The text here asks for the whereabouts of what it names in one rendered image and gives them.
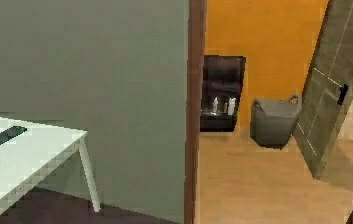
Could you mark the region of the grey laundry basket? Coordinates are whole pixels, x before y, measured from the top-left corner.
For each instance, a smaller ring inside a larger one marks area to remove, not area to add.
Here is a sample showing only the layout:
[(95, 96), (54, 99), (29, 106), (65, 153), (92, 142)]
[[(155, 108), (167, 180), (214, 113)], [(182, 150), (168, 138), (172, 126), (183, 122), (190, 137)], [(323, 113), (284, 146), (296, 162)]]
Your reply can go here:
[(299, 94), (285, 100), (255, 98), (251, 105), (250, 137), (261, 147), (282, 149), (302, 109)]

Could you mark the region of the white table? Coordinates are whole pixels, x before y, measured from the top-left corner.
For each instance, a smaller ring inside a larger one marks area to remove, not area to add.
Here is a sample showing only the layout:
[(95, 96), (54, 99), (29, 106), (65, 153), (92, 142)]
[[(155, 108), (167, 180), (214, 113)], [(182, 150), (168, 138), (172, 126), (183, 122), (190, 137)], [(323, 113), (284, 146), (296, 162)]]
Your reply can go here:
[(12, 126), (26, 131), (0, 145), (0, 216), (76, 153), (81, 158), (93, 209), (101, 210), (85, 130), (0, 117), (0, 133)]

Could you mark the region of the grey-green room door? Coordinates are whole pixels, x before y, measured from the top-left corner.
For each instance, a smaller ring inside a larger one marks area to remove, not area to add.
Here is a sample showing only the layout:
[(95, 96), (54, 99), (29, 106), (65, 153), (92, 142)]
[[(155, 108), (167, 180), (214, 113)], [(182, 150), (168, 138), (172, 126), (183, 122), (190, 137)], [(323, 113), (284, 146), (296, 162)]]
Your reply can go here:
[(337, 104), (344, 84), (353, 86), (353, 0), (328, 0), (294, 131), (315, 179), (322, 176), (351, 105)]

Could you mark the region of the black green remote control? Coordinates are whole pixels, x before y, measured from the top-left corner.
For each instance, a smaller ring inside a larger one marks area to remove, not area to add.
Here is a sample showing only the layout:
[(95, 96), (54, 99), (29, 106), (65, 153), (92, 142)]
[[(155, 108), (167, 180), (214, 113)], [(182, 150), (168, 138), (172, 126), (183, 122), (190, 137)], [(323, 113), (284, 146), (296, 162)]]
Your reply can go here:
[(12, 126), (0, 132), (0, 146), (27, 131), (26, 127)]

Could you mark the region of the black shelf unit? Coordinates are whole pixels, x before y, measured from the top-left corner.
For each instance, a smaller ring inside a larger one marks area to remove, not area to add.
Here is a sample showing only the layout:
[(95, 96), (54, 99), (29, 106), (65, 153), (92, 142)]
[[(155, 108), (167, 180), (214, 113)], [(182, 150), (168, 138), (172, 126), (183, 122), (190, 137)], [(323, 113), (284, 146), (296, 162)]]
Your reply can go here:
[[(246, 58), (244, 56), (205, 55), (201, 96), (200, 131), (233, 132), (238, 119), (238, 110), (244, 81)], [(218, 98), (218, 109), (212, 112), (214, 98)], [(236, 98), (233, 116), (223, 112), (229, 98)]]

